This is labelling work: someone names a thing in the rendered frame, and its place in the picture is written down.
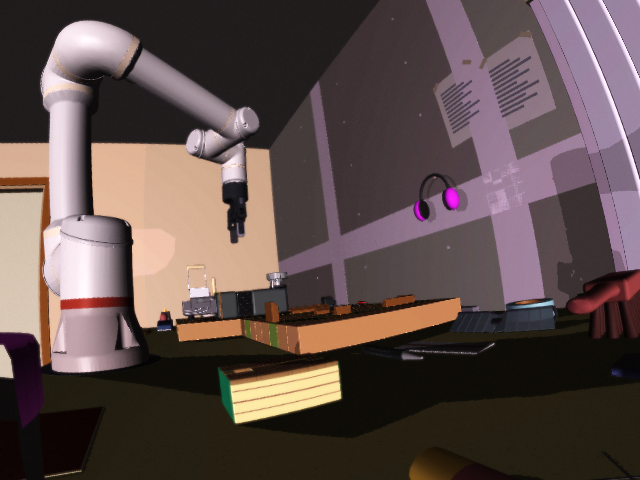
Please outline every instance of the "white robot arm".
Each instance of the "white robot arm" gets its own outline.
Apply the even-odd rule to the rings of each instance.
[[[242,142],[258,130],[257,115],[247,107],[234,110],[118,27],[94,21],[67,26],[40,80],[50,113],[51,205],[42,273],[60,296],[51,355],[58,372],[126,368],[149,357],[134,311],[131,226],[93,213],[90,119],[105,75],[140,85],[210,128],[191,132],[187,151],[222,164],[232,243],[244,235],[248,195]]]

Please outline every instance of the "red band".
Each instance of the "red band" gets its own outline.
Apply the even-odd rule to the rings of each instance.
[[[98,297],[98,298],[74,298],[60,300],[60,310],[75,310],[77,308],[109,308],[132,307],[133,298],[130,297]]]

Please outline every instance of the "headphones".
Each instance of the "headphones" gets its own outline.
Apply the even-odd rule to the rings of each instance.
[[[427,183],[427,180],[433,177],[438,177],[442,179],[444,182],[444,186],[447,187],[444,192],[442,192],[442,203],[447,210],[455,210],[460,205],[460,198],[458,197],[458,192],[456,192],[453,188],[449,186],[447,180],[440,175],[439,173],[432,173],[431,175],[427,175],[427,177],[422,181],[422,185],[420,185],[420,200],[416,202],[413,206],[413,213],[416,218],[421,222],[424,222],[427,218],[429,218],[429,205],[422,198],[422,191],[424,190],[424,185]]]

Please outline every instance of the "magenta ear cup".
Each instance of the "magenta ear cup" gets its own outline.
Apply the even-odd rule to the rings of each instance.
[[[442,202],[447,210],[455,210],[460,205],[458,192],[451,187],[447,187],[447,189],[442,192]]]
[[[429,218],[429,205],[423,200],[418,200],[413,206],[413,213],[418,220],[424,222]]]

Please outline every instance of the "door frame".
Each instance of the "door frame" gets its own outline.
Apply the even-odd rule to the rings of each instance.
[[[44,241],[42,233],[49,225],[49,177],[0,178],[1,187],[14,187],[11,190],[31,190],[29,187],[42,187],[42,218],[40,220],[40,268],[44,263]],[[49,288],[44,281],[42,271],[38,271],[40,295],[40,361],[42,366],[51,363],[51,332],[49,332]]]

